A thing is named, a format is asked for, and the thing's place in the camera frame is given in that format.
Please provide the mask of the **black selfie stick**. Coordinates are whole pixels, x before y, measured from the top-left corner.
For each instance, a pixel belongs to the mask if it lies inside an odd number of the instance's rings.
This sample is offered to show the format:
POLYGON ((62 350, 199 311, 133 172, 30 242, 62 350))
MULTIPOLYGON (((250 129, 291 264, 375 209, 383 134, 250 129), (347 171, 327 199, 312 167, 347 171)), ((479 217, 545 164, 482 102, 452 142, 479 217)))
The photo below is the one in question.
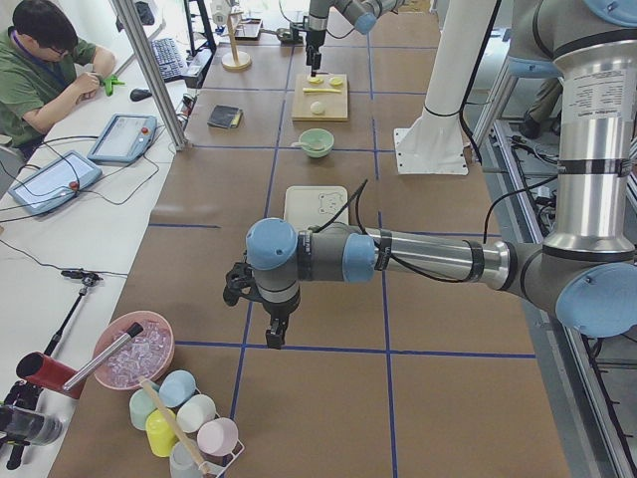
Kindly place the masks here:
POLYGON ((75 301, 71 305, 69 311, 66 313, 63 321, 61 322, 57 330, 53 333, 51 339, 49 340, 49 343, 43 351, 43 354, 47 357, 50 357, 53 354, 56 347, 60 343, 65 328, 67 327, 81 300, 87 295, 90 288, 94 287, 99 281, 103 279, 99 272, 89 271, 85 269, 63 269, 61 275, 67 279, 79 280, 82 286, 78 291, 78 295, 76 296, 75 301))

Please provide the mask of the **aluminium frame post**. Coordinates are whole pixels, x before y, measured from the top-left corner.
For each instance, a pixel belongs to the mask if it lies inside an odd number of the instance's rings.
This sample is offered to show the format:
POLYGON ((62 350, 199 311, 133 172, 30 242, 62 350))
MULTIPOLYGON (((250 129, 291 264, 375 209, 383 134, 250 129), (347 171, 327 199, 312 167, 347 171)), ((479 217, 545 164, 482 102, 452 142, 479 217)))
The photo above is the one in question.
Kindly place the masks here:
POLYGON ((121 21, 125 34, 136 55, 137 62, 152 93, 164 126, 169 133, 176 151, 187 146, 183 127, 168 93, 168 89, 160 75, 150 43, 139 19, 137 9, 131 0, 113 0, 112 6, 116 17, 121 21))

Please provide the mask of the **black keyboard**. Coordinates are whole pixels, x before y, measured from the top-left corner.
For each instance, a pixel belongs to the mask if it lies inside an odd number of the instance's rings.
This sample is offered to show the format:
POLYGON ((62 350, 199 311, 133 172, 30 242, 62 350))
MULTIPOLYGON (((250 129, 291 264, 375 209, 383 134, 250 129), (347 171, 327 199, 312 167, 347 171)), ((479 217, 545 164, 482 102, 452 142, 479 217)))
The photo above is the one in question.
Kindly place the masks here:
POLYGON ((171 38, 155 39, 150 41, 150 47, 163 81, 181 80, 187 64, 175 41, 171 38))

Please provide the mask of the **yellow sponge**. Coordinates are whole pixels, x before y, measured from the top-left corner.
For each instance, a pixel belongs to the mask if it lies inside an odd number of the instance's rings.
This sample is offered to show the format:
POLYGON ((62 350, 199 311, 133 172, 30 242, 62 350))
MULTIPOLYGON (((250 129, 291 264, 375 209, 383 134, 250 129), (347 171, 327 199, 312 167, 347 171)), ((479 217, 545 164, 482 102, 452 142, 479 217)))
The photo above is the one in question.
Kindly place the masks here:
POLYGON ((243 117, 243 111, 237 110, 231 121, 230 128, 236 128, 240 124, 242 117, 243 117))

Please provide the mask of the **far blue teach pendant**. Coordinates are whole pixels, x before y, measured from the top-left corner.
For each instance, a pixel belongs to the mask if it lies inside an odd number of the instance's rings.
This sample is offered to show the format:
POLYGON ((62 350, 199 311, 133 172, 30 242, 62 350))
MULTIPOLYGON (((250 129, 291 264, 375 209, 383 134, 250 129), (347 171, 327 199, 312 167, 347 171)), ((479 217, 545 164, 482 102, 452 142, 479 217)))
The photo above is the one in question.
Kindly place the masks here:
POLYGON ((157 129, 155 116, 115 114, 88 153, 96 163, 136 161, 150 147, 157 129))

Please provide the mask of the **mint green cup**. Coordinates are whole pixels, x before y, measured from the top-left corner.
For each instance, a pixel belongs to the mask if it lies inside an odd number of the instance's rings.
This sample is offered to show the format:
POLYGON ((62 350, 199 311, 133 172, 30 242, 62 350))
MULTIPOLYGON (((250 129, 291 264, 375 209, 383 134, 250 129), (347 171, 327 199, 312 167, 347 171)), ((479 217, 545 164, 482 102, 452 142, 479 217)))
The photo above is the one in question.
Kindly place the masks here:
POLYGON ((129 419, 132 426, 137 430, 144 431, 146 419, 155 409, 154 402, 142 388, 135 391, 128 402, 129 419))

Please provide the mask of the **blue cup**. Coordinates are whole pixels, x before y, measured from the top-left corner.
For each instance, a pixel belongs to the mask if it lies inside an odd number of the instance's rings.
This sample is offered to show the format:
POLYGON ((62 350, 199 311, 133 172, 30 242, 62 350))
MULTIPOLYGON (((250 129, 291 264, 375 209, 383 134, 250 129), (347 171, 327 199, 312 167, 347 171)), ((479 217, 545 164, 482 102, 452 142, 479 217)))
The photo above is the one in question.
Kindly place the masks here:
POLYGON ((169 373, 159 389, 159 397, 166 407, 182 405, 195 394, 196 380, 187 370, 178 369, 169 373))

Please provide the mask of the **green plastic toy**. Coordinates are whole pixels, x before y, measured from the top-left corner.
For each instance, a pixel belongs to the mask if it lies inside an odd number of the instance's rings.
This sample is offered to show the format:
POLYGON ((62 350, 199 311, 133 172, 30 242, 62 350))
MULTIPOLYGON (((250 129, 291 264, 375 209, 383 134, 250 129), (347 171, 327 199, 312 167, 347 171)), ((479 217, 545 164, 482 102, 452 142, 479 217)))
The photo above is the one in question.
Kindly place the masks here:
POLYGON ((101 86, 104 88, 107 97, 113 95, 115 86, 124 86, 125 82, 121 81, 116 75, 100 78, 101 86))

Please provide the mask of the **white steamed bun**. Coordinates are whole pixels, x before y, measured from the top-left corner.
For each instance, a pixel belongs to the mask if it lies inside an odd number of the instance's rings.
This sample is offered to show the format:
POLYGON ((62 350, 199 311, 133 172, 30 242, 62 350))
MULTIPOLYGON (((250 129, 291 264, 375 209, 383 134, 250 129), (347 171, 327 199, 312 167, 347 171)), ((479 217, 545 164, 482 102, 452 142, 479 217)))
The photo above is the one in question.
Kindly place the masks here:
POLYGON ((317 116, 323 115, 325 111, 325 106, 322 102, 316 101, 311 104, 310 110, 313 115, 317 115, 317 116))

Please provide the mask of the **pink bowl of ice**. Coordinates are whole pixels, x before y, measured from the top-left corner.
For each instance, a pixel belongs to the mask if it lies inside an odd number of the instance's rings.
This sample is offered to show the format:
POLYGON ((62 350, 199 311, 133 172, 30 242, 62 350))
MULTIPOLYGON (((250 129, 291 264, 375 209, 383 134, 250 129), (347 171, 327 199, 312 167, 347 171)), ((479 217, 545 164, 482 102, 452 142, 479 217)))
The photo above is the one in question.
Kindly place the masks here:
POLYGON ((175 340, 172 328, 161 315, 152 311, 130 312, 112 321, 98 339, 94 356, 119 339, 133 323, 140 324, 142 331, 94 374, 95 379, 106 388, 139 388, 141 377, 157 380, 173 360, 175 340))

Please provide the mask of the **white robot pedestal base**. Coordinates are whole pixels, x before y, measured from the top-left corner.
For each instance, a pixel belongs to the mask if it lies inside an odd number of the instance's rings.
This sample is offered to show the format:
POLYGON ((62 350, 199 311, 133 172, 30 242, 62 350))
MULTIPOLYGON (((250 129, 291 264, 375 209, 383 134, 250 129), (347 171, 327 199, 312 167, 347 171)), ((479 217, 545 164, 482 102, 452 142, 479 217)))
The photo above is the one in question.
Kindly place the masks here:
POLYGON ((461 119, 483 43, 497 18, 497 0, 451 1, 421 116, 394 131, 400 174, 466 175, 461 119))

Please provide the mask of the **pink cup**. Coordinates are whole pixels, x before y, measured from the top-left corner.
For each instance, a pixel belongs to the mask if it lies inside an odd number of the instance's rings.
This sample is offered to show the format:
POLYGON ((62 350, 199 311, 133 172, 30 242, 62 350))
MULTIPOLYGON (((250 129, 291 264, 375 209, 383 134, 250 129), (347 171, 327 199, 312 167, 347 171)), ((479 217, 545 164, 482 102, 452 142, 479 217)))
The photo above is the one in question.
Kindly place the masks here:
POLYGON ((227 417, 204 423, 197 433, 199 449, 212 456, 225 456, 232 452, 239 440, 237 424, 227 417))

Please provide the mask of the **grey cup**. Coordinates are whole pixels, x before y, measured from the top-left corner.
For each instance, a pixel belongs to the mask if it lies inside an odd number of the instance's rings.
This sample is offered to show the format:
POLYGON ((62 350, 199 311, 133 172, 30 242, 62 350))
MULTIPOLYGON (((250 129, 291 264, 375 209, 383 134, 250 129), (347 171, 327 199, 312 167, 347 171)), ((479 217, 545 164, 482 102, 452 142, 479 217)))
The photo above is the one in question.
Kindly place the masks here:
POLYGON ((171 478, 202 478, 203 474, 184 444, 177 442, 169 456, 171 478))

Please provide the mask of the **blue teach pendant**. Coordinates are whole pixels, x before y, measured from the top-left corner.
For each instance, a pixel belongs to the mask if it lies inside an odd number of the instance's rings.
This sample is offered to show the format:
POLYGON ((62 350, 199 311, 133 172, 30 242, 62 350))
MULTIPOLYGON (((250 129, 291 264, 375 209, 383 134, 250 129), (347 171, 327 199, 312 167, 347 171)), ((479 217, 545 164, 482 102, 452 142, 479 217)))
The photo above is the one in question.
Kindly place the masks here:
POLYGON ((9 195, 29 214, 57 209, 93 185, 103 174, 95 163, 71 150, 39 171, 20 180, 9 195))
POLYGON ((136 161, 150 147, 157 129, 155 116, 115 114, 88 153, 96 163, 136 161))

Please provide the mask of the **black computer mouse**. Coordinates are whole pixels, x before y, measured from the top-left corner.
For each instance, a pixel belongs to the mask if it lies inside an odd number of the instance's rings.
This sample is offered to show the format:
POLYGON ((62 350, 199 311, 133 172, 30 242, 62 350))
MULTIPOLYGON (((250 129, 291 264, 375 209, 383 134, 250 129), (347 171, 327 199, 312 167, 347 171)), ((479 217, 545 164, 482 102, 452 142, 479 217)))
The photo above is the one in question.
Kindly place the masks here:
POLYGON ((152 92, 147 89, 133 89, 130 91, 129 98, 132 102, 140 102, 152 97, 152 92))

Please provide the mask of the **white cup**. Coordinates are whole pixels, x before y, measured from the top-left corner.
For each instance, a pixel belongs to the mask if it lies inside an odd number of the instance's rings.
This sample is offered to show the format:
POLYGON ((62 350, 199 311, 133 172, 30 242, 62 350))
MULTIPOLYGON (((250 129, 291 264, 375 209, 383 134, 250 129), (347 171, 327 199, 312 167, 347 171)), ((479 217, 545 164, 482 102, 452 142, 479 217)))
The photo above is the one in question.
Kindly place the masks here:
POLYGON ((190 397, 178 410, 177 424, 185 433, 194 433, 216 416, 216 404, 212 397, 198 393, 190 397))

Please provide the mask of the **wooden stand with base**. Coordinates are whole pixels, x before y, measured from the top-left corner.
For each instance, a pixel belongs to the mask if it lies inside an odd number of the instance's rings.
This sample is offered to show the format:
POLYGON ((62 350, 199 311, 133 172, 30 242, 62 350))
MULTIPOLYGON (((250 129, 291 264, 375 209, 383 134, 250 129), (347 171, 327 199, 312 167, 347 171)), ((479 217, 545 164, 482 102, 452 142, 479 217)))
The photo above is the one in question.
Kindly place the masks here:
POLYGON ((223 68, 229 72, 245 71, 252 65, 252 59, 246 52, 240 51, 235 39, 235 29, 233 25, 233 15, 229 14, 226 21, 226 30, 230 41, 230 52, 225 54, 221 63, 223 68))

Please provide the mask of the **yellow cup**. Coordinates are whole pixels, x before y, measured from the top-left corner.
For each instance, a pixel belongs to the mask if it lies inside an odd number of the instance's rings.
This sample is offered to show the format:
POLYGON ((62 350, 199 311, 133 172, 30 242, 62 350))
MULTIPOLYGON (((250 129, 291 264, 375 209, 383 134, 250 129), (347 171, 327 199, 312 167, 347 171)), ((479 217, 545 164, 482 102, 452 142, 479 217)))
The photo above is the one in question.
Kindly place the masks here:
POLYGON ((158 409, 147 416, 145 432, 152 454, 160 458, 169 457, 178 438, 158 409))

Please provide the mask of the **white bear tray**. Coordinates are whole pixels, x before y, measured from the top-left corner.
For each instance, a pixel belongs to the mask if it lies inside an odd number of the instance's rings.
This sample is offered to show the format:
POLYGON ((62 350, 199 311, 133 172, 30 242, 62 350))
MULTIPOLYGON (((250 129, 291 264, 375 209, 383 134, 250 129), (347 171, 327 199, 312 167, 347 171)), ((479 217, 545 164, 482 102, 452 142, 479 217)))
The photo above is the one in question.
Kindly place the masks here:
POLYGON ((284 219, 296 230, 322 226, 347 200, 343 186, 290 186, 285 194, 284 219))

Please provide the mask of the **bamboo cutting board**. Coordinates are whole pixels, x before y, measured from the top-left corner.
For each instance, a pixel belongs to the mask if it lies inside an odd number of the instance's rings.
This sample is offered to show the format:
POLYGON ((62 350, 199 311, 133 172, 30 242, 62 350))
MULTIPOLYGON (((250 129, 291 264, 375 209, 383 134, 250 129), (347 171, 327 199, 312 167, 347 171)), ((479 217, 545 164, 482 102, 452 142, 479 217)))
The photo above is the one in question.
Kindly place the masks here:
POLYGON ((348 121, 347 75, 298 74, 291 117, 299 121, 348 121))

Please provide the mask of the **light green bowl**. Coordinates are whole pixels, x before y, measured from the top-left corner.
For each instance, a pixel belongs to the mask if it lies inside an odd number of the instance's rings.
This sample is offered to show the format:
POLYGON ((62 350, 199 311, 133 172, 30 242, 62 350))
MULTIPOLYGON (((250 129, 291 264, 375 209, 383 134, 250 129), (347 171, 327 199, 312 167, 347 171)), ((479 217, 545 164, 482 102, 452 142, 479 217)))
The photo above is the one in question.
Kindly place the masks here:
POLYGON ((333 134, 323 128, 310 128, 303 131, 298 139, 301 150, 310 158, 321 158, 328 155, 334 145, 333 134))

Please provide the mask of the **dark tray on table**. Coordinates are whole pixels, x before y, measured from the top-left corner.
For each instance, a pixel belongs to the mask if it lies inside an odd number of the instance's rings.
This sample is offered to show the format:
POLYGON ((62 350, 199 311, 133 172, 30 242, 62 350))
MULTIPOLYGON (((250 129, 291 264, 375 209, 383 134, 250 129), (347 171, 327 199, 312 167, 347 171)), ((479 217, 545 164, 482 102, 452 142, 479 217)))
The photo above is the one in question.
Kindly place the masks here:
POLYGON ((261 19, 240 20, 235 25, 235 38, 242 41, 256 41, 260 38, 262 26, 263 21, 261 19))

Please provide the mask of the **near blue teach pendant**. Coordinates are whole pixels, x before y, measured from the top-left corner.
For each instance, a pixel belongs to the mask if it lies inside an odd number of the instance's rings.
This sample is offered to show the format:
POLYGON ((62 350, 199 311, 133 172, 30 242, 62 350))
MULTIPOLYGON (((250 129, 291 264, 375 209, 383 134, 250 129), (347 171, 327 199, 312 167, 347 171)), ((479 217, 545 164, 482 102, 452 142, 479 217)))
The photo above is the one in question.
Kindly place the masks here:
POLYGON ((39 171, 20 180, 9 195, 29 214, 57 209, 93 185, 103 174, 95 163, 71 150, 39 171))

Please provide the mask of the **silver metal tube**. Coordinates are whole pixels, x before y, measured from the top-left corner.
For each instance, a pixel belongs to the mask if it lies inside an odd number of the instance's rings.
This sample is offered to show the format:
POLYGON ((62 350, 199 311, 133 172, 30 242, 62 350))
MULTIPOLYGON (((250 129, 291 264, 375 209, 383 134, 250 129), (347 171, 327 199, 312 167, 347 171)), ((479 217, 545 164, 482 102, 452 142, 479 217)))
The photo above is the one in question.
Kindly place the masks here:
POLYGON ((117 353, 133 338, 143 331, 140 323, 133 322, 115 341, 107 346, 102 352, 97 354, 83 367, 81 367, 73 376, 71 376, 62 386, 63 391, 71 391, 74 387, 85 380, 89 375, 93 374, 105 361, 117 353))

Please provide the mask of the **red cylinder holder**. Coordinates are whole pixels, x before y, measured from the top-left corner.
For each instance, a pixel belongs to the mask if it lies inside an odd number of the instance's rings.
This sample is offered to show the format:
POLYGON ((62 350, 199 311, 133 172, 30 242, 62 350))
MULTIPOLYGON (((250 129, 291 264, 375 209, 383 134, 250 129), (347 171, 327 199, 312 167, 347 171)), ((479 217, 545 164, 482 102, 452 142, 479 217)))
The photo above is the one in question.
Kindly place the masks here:
POLYGON ((16 366, 16 373, 20 378, 70 398, 79 399, 84 388, 82 382, 71 390, 63 390, 63 385, 76 372, 68 365, 39 352, 25 355, 16 366))

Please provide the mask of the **metal scoop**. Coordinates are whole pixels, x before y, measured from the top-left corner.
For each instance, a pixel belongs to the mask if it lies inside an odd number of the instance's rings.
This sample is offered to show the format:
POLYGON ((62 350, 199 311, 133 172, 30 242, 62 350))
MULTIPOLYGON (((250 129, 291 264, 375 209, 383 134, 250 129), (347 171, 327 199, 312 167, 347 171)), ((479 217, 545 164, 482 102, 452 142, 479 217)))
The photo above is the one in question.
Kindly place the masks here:
POLYGON ((274 35, 282 45, 301 45, 304 42, 300 31, 294 28, 278 28, 276 30, 261 28, 260 32, 274 35))

